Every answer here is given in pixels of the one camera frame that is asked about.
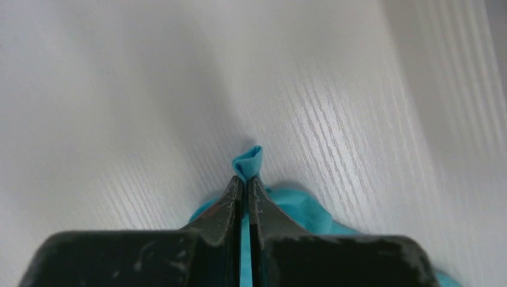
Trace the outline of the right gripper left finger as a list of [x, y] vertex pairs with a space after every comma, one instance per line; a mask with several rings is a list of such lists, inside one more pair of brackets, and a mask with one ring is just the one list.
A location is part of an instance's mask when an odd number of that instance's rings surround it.
[[178, 230], [64, 231], [35, 252], [20, 286], [239, 286], [243, 182]]

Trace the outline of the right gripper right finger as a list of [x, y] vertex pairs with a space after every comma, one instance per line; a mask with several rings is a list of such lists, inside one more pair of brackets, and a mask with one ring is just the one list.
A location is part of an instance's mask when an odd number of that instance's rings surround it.
[[439, 285], [408, 237], [313, 234], [276, 206], [257, 176], [248, 196], [254, 286]]

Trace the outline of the turquoise t shirt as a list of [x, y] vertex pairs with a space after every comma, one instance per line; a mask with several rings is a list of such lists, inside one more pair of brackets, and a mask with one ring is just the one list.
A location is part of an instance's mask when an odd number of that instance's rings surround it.
[[[255, 145], [232, 160], [235, 174], [246, 182], [259, 176], [263, 148]], [[360, 232], [334, 221], [331, 214], [309, 193], [288, 187], [265, 187], [272, 201], [306, 230], [323, 235], [359, 235]], [[249, 217], [242, 219], [240, 286], [252, 286]]]

